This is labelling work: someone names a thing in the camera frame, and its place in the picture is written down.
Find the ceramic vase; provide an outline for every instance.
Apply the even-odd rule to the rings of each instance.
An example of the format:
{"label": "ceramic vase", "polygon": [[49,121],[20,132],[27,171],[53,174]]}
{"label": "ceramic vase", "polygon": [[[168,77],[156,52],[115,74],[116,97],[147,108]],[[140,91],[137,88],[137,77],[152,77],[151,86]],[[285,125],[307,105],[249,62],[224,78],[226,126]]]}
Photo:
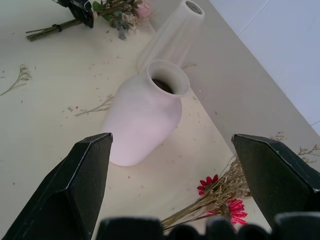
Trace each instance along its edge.
{"label": "ceramic vase", "polygon": [[181,68],[204,18],[205,12],[197,4],[183,0],[138,56],[138,73],[144,73],[155,59],[167,60]]}
{"label": "ceramic vase", "polygon": [[146,158],[178,126],[181,97],[190,82],[175,64],[154,60],[146,71],[118,89],[107,112],[102,133],[112,133],[109,161],[132,166]]}

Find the white wall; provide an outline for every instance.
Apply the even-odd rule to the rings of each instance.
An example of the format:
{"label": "white wall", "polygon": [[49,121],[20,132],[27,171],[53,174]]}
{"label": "white wall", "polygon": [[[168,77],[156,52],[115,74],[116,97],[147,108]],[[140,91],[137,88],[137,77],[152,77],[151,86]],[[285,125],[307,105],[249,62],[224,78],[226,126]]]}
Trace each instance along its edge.
{"label": "white wall", "polygon": [[210,2],[320,134],[320,1]]}
{"label": "white wall", "polygon": [[[179,2],[153,0],[155,29]],[[231,137],[235,133],[270,137],[284,132],[285,143],[296,153],[300,147],[310,149],[320,144],[319,135],[209,0],[195,2],[205,11],[205,20],[185,61],[186,65],[196,66],[186,68],[185,72],[193,91],[229,147],[234,151]],[[314,160],[317,162],[310,166],[320,171],[320,159]]]}

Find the black clip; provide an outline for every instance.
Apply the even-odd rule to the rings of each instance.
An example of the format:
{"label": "black clip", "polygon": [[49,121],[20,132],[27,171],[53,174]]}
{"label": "black clip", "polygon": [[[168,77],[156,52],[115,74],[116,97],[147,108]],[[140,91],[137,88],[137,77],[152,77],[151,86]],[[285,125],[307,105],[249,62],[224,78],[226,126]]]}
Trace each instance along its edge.
{"label": "black clip", "polygon": [[52,27],[56,27],[59,33],[62,32],[62,28],[59,24],[53,24]]}

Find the white table surface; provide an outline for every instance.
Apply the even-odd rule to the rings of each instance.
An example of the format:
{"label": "white table surface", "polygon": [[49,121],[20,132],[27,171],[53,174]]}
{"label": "white table surface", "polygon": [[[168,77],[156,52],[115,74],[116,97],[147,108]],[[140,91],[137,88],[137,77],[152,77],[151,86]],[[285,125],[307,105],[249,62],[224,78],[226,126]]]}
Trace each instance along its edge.
{"label": "white table surface", "polygon": [[[0,92],[17,79],[20,64],[32,79],[0,97],[0,238],[72,146],[100,133],[107,112],[75,114],[137,74],[136,58],[154,34],[147,25],[123,41],[99,19],[94,29],[79,25],[29,42],[25,31],[68,21],[69,10],[42,0],[1,5]],[[98,223],[111,216],[164,219],[197,199],[199,180],[224,168],[232,153],[192,90],[182,105],[178,128],[144,162],[109,164]],[[246,202],[247,220],[267,226],[254,201]],[[193,225],[203,232],[204,222]]]}

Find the vase opening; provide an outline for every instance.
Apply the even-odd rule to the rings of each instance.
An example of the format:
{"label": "vase opening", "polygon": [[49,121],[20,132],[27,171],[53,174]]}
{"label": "vase opening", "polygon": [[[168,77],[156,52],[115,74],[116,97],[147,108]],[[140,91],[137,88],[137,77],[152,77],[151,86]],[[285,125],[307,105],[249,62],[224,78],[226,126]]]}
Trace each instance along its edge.
{"label": "vase opening", "polygon": [[196,5],[194,2],[186,1],[185,4],[188,6],[188,8],[191,9],[191,11],[195,12],[196,14],[202,14],[201,8],[198,5]]}
{"label": "vase opening", "polygon": [[187,75],[177,65],[166,60],[154,60],[147,67],[148,80],[157,90],[171,96],[182,97],[189,88]]}

